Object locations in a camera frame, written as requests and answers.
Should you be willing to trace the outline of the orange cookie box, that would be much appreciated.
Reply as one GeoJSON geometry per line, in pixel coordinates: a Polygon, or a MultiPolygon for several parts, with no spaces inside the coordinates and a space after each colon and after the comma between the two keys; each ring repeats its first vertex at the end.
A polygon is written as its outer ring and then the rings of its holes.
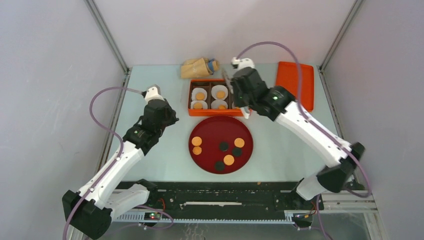
{"type": "Polygon", "coordinates": [[[228,109],[211,109],[211,103],[216,100],[212,97],[211,89],[216,85],[224,85],[227,87],[224,79],[221,78],[212,78],[212,79],[192,79],[189,84],[188,91],[188,115],[191,117],[211,117],[211,116],[231,116],[231,117],[242,117],[242,112],[232,107],[233,99],[232,94],[228,89],[228,97],[224,100],[228,104],[228,109]],[[194,88],[204,88],[207,91],[207,99],[205,102],[208,105],[208,109],[191,109],[192,102],[192,90],[194,88]]]}

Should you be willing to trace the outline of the dark red round plate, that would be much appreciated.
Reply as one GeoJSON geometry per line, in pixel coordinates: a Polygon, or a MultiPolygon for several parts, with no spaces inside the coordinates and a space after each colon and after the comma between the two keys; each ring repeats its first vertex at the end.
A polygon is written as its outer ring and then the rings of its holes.
{"type": "Polygon", "coordinates": [[[188,137],[193,162],[204,171],[217,175],[234,173],[250,160],[254,140],[238,119],[217,115],[199,122],[188,137]]]}

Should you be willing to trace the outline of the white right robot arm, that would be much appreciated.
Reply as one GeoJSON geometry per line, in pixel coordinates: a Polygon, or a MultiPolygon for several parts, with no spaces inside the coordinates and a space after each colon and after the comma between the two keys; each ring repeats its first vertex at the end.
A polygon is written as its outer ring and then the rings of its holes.
{"type": "Polygon", "coordinates": [[[226,71],[222,77],[234,97],[234,105],[246,115],[252,109],[261,116],[289,129],[314,149],[325,167],[301,179],[291,194],[291,204],[304,209],[315,196],[329,191],[339,193],[357,167],[365,147],[338,138],[299,106],[295,96],[282,86],[267,87],[252,67],[238,70],[233,77],[226,71]]]}

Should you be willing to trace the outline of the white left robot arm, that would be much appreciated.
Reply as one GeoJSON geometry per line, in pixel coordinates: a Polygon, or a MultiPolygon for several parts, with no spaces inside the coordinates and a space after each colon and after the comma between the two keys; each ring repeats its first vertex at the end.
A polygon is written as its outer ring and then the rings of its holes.
{"type": "Polygon", "coordinates": [[[159,142],[165,128],[178,120],[166,99],[149,100],[138,122],[120,139],[120,146],[109,162],[80,190],[68,190],[63,195],[65,226],[73,226],[97,240],[107,232],[114,217],[137,205],[156,206],[158,194],[139,183],[114,199],[111,196],[129,170],[159,142]]]}

